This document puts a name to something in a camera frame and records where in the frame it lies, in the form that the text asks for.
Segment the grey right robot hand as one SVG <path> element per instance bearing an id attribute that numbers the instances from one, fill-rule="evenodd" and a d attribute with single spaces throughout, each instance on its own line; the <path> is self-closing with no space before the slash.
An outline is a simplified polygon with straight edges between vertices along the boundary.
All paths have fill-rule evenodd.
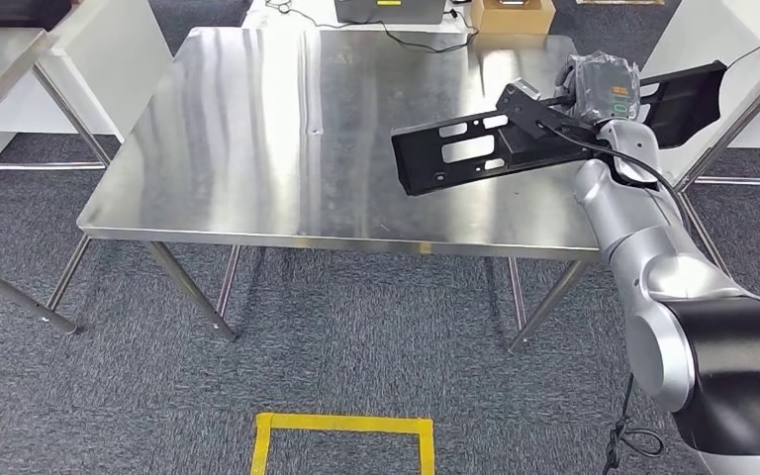
<path id="1" fill-rule="evenodd" d="M 555 79 L 563 101 L 556 110 L 596 125 L 610 119 L 635 120 L 640 107 L 638 66 L 597 50 L 571 54 Z"/>

